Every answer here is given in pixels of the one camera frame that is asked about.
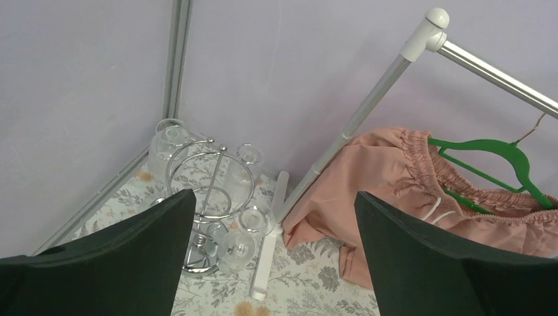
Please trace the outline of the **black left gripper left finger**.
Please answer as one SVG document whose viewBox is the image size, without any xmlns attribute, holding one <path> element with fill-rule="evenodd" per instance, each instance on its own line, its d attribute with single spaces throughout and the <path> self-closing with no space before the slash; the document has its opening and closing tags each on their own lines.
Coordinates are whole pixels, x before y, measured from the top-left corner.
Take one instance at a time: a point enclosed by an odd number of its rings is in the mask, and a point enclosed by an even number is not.
<svg viewBox="0 0 558 316">
<path fill-rule="evenodd" d="M 149 209 L 35 256 L 1 260 L 2 315 L 170 315 L 196 196 Z"/>
</svg>

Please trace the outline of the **pink shorts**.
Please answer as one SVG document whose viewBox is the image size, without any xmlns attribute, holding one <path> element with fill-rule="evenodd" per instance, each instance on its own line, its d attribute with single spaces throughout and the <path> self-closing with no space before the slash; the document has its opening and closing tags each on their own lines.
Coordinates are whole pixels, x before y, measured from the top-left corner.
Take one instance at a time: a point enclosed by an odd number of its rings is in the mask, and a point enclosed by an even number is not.
<svg viewBox="0 0 558 316">
<path fill-rule="evenodd" d="M 479 188 L 428 144 L 430 133 L 380 128 L 353 138 L 284 219 L 289 250 L 325 236 L 343 242 L 340 275 L 372 288 L 355 216 L 366 191 L 439 228 L 493 248 L 557 255 L 557 210 L 529 194 Z"/>
</svg>

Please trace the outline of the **clear wine glass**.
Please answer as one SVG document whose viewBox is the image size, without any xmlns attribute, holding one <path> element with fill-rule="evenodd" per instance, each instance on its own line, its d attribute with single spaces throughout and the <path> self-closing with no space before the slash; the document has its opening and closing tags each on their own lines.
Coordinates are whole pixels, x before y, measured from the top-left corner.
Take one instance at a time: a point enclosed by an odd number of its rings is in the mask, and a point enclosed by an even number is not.
<svg viewBox="0 0 558 316">
<path fill-rule="evenodd" d="M 263 152 L 253 144 L 241 144 L 236 152 L 237 161 L 230 160 L 223 188 L 235 203 L 244 202 L 257 185 L 265 161 Z"/>
<path fill-rule="evenodd" d="M 238 274 L 252 260 L 259 241 L 271 233 L 274 215 L 269 206 L 245 207 L 235 216 L 237 228 L 218 244 L 217 267 L 226 275 Z"/>
<path fill-rule="evenodd" d="M 165 181 L 168 162 L 173 154 L 190 140 L 190 131 L 181 120 L 166 118 L 156 125 L 147 158 L 147 170 L 156 181 Z"/>
</svg>

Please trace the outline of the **clear wine glass front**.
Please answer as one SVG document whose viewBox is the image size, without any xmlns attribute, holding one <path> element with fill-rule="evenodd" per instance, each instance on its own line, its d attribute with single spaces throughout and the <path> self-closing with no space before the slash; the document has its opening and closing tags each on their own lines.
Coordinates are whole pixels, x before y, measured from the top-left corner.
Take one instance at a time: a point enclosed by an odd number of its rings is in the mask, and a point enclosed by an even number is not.
<svg viewBox="0 0 558 316">
<path fill-rule="evenodd" d="M 274 215 L 269 206 L 245 207 L 235 216 L 237 228 L 218 244 L 217 267 L 226 275 L 238 274 L 252 260 L 259 241 L 271 233 Z"/>
</svg>

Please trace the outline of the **silver white clothes rail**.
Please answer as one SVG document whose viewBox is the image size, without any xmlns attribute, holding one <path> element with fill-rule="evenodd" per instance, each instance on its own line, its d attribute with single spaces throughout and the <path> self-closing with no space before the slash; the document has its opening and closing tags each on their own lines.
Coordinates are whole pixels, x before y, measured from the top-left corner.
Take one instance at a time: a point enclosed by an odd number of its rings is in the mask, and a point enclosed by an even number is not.
<svg viewBox="0 0 558 316">
<path fill-rule="evenodd" d="M 361 105 L 352 114 L 351 118 L 341 129 L 329 148 L 312 164 L 311 168 L 307 171 L 301 182 L 294 188 L 292 193 L 287 193 L 289 180 L 288 172 L 279 172 L 274 197 L 271 203 L 271 209 L 276 218 L 276 222 L 274 223 L 272 232 L 263 239 L 250 287 L 250 296 L 252 298 L 260 301 L 266 298 L 276 239 L 283 231 L 282 221 L 290 213 L 303 194 L 316 181 L 328 163 L 333 160 L 338 151 L 349 142 L 358 127 L 362 125 L 363 121 L 389 92 L 390 88 L 396 83 L 408 66 L 417 61 L 425 51 L 439 53 L 500 89 L 527 102 L 541 111 L 543 115 L 557 118 L 557 102 L 552 100 L 552 98 L 545 96 L 534 88 L 527 86 L 497 67 L 487 63 L 480 57 L 477 57 L 466 49 L 449 41 L 445 32 L 449 23 L 449 13 L 445 9 L 434 7 L 425 13 L 423 20 L 403 44 L 399 55 L 385 73 L 383 73 Z M 517 188 L 517 191 L 527 191 L 546 209 L 552 206 L 550 200 L 547 199 L 531 181 L 530 164 L 526 155 L 518 149 L 517 141 L 505 143 L 492 140 L 472 140 L 456 143 L 434 139 L 431 143 L 439 147 L 439 152 L 442 157 L 512 192 L 514 189 L 509 185 L 445 154 L 445 151 L 447 149 L 459 151 L 486 151 L 504 158 L 513 167 L 516 178 L 520 182 L 520 188 Z"/>
</svg>

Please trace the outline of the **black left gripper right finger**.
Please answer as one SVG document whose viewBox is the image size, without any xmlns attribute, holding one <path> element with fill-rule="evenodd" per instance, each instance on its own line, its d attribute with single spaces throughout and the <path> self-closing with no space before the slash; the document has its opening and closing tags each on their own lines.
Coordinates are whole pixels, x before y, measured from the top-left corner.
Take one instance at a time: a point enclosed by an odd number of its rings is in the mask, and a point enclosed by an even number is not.
<svg viewBox="0 0 558 316">
<path fill-rule="evenodd" d="M 381 315 L 556 315 L 557 260 L 500 250 L 359 192 L 355 215 Z"/>
</svg>

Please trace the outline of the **green clothes hanger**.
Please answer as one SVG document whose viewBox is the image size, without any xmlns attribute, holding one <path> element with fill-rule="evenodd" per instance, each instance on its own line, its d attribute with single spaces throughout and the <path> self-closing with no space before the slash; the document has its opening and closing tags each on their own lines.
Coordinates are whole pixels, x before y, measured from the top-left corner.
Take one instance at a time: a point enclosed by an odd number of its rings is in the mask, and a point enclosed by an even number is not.
<svg viewBox="0 0 558 316">
<path fill-rule="evenodd" d="M 437 148 L 441 158 L 496 188 L 512 194 L 528 194 L 543 210 L 556 207 L 556 203 L 531 179 L 530 161 L 518 148 L 518 141 L 475 139 L 452 142 L 428 138 L 428 144 Z"/>
</svg>

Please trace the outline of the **chrome wine glass rack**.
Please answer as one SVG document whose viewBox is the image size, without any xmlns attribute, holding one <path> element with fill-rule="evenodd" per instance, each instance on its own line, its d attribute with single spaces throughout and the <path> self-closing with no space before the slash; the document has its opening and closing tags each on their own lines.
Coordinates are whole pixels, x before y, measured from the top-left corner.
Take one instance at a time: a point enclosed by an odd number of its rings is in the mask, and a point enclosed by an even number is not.
<svg viewBox="0 0 558 316">
<path fill-rule="evenodd" d="M 217 272 L 218 244 L 229 231 L 225 223 L 232 220 L 251 201 L 256 185 L 251 184 L 249 197 L 235 203 L 223 188 L 230 160 L 237 161 L 226 146 L 218 147 L 215 140 L 194 140 L 180 147 L 166 166 L 167 192 L 173 194 L 184 188 L 197 197 L 188 249 L 182 272 L 188 277 L 204 277 Z"/>
</svg>

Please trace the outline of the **floral table mat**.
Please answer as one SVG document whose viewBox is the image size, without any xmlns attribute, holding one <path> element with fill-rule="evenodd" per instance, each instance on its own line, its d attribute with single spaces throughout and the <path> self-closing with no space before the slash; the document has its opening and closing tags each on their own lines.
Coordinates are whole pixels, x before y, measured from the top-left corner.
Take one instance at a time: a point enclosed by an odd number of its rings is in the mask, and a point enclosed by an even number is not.
<svg viewBox="0 0 558 316">
<path fill-rule="evenodd" d="M 210 184 L 216 158 L 204 155 L 189 161 L 179 169 L 174 187 Z M 262 174 L 249 205 L 281 205 L 276 200 L 285 199 L 286 177 Z M 163 197 L 163 184 L 142 166 L 87 221 L 73 228 L 66 235 L 68 240 L 87 236 L 147 209 Z M 266 272 L 258 267 L 259 244 L 255 257 L 236 275 L 215 272 L 191 277 L 184 273 L 170 315 L 379 315 L 372 290 L 338 276 L 341 243 L 324 238 L 292 251 L 286 249 L 281 235 L 274 234 L 268 235 L 262 245 L 270 250 L 268 242 L 276 240 L 263 300 L 251 296 L 254 272 L 257 277 Z"/>
</svg>

